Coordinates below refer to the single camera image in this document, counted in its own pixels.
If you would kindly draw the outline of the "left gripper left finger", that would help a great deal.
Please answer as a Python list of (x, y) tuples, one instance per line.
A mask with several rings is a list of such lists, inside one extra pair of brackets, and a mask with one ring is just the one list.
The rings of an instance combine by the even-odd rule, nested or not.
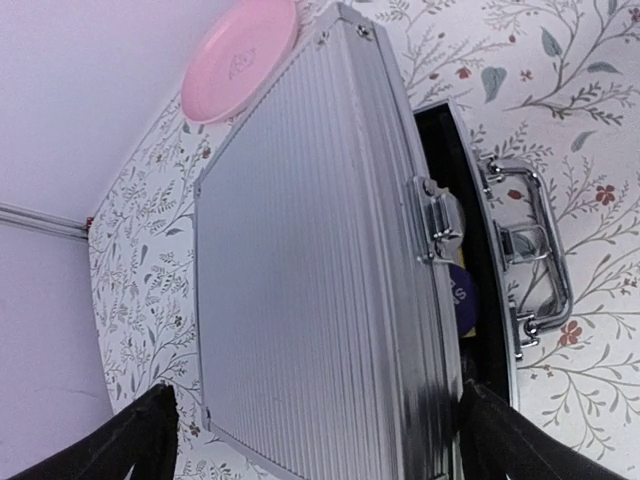
[(174, 388), (157, 384), (96, 431), (15, 479), (172, 479), (179, 415)]

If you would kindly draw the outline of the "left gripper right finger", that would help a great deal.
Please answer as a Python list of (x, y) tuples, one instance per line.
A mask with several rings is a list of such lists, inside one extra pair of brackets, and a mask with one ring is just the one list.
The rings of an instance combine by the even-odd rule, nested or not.
[(618, 479), (547, 435), (486, 386), (467, 382), (459, 404), (466, 479)]

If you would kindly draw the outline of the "aluminium poker case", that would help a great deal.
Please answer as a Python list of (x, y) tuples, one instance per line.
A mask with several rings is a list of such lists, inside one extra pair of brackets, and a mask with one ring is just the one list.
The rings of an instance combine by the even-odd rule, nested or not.
[[(410, 107), (385, 29), (329, 5), (195, 184), (202, 423), (281, 479), (460, 479), (466, 376), (573, 306), (545, 185)], [(449, 266), (478, 288), (458, 335)]]

